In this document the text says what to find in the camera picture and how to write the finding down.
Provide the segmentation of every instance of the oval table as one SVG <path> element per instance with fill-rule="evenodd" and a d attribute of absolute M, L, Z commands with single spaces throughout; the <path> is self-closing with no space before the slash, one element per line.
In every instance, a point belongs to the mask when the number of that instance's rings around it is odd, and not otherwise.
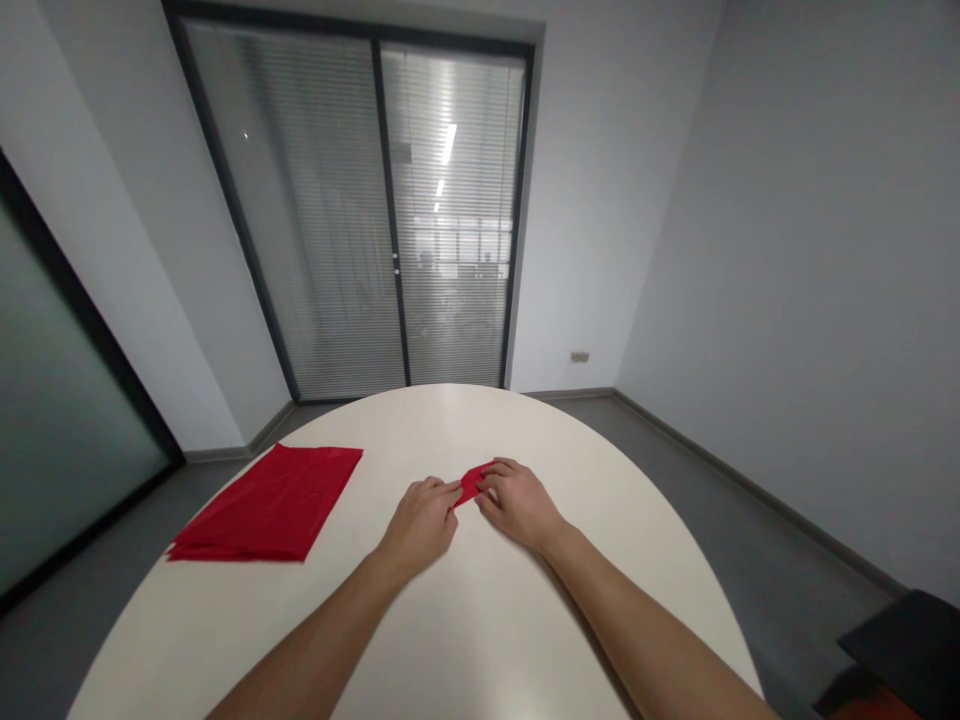
<path fill-rule="evenodd" d="M 377 544 L 400 496 L 494 455 L 529 465 L 560 511 L 750 687 L 730 605 L 686 526 L 627 457 L 578 420 L 492 388 L 375 395 L 291 433 L 293 447 L 364 449 L 303 565 L 160 559 L 93 663 L 71 718 L 201 718 Z M 473 503 L 449 553 L 401 593 L 335 718 L 629 717 L 540 564 Z"/>

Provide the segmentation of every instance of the sliding glass door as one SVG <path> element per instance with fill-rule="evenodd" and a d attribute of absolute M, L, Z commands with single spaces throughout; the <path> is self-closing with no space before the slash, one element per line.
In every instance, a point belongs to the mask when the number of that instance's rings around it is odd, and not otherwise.
<path fill-rule="evenodd" d="M 413 384 L 501 383 L 525 66 L 384 44 Z"/>
<path fill-rule="evenodd" d="M 0 337 L 2 614 L 65 548 L 182 462 L 2 155 Z"/>
<path fill-rule="evenodd" d="M 502 386 L 532 48 L 166 7 L 294 399 Z"/>

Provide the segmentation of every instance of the forearm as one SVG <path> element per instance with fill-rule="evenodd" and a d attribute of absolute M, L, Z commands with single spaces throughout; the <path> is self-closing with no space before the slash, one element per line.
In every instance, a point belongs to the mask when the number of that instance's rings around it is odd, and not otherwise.
<path fill-rule="evenodd" d="M 368 555 L 209 715 L 328 718 L 404 580 Z"/>
<path fill-rule="evenodd" d="M 645 717 L 774 718 L 703 641 L 571 525 L 542 553 Z"/>

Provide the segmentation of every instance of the door frame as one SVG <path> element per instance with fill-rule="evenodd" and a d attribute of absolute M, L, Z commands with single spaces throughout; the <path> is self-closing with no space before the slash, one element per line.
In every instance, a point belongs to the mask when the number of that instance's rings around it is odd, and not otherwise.
<path fill-rule="evenodd" d="M 137 487 L 123 500 L 110 508 L 99 520 L 70 540 L 60 550 L 37 566 L 24 578 L 0 596 L 0 618 L 42 585 L 57 570 L 76 557 L 108 527 L 130 511 L 147 495 L 159 487 L 184 464 L 183 452 L 166 421 L 153 404 L 136 371 L 123 354 L 123 349 L 87 294 L 66 255 L 60 249 L 36 205 L 20 182 L 3 149 L 0 148 L 0 202 L 10 212 L 20 229 L 27 247 L 50 279 L 80 329 L 89 338 L 107 370 L 140 416 L 148 432 L 167 456 L 167 467 Z"/>
<path fill-rule="evenodd" d="M 521 58 L 524 61 L 523 109 L 520 120 L 520 140 L 518 144 L 517 165 L 514 177 L 513 197 L 513 230 L 511 233 L 509 275 L 506 287 L 506 308 L 503 322 L 503 341 L 500 356 L 500 382 L 503 388 L 506 382 L 507 357 L 510 342 L 510 327 L 513 314 L 514 278 L 516 276 L 517 247 L 520 240 L 521 202 L 523 195 L 523 181 L 525 161 L 527 157 L 527 137 L 530 120 L 530 103 L 533 92 L 533 64 L 535 46 L 528 43 L 479 38 L 456 33 L 436 32 L 432 30 L 417 30 L 413 28 L 383 25 L 378 23 L 357 22 L 338 18 L 308 15 L 286 10 L 267 10 L 254 7 L 224 5 L 215 2 L 194 2 L 193 0 L 161 0 L 167 24 L 170 26 L 170 35 L 173 38 L 180 65 L 193 98 L 193 104 L 200 120 L 200 127 L 204 139 L 210 150 L 214 168 L 220 185 L 223 189 L 230 217 L 233 219 L 240 246 L 246 258 L 247 266 L 253 278 L 253 285 L 263 308 L 264 318 L 277 352 L 277 359 L 283 371 L 290 397 L 297 405 L 344 403 L 359 398 L 331 398 L 329 400 L 303 400 L 300 388 L 293 375 L 293 366 L 283 343 L 283 335 L 277 321 L 276 311 L 267 291 L 263 268 L 257 258 L 250 228 L 247 225 L 240 204 L 226 152 L 220 140 L 219 131 L 213 118 L 206 90 L 200 79 L 200 72 L 190 49 L 187 39 L 185 20 L 208 20 L 237 27 L 250 27 L 261 30 L 284 30 L 303 33 L 306 35 L 337 35 L 341 37 L 357 38 L 370 42 L 373 56 L 374 85 L 377 96 L 377 114 L 380 125 L 380 144 L 383 152 L 384 184 L 387 191 L 387 214 L 390 223 L 390 242 L 394 256 L 394 280 L 396 283 L 397 306 L 400 322 L 401 349 L 403 352 L 404 378 L 409 387 L 410 357 L 407 350 L 406 312 L 403 303 L 403 274 L 400 272 L 400 251 L 397 237 L 397 219 L 393 192 L 393 169 L 390 162 L 389 134 L 387 128 L 387 111 L 384 101 L 383 69 L 380 61 L 380 45 L 383 42 L 399 42 L 408 45 L 417 45 L 426 48 L 443 50 L 459 50 L 481 55 L 496 55 L 500 57 Z"/>

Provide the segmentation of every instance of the red paper sheet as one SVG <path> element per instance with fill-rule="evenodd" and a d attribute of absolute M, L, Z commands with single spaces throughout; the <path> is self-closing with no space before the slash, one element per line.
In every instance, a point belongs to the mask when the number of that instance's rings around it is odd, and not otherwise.
<path fill-rule="evenodd" d="M 480 494 L 480 491 L 477 490 L 477 483 L 483 480 L 483 475 L 480 474 L 480 471 L 496 464 L 496 460 L 491 460 L 488 463 L 477 465 L 477 467 L 467 470 L 467 474 L 460 479 L 460 487 L 463 488 L 463 495 L 460 496 L 460 499 L 457 500 L 457 504 L 454 505 L 454 507 L 463 505 L 467 500 L 472 500 Z"/>
<path fill-rule="evenodd" d="M 169 559 L 303 562 L 362 455 L 278 443 L 177 535 Z"/>

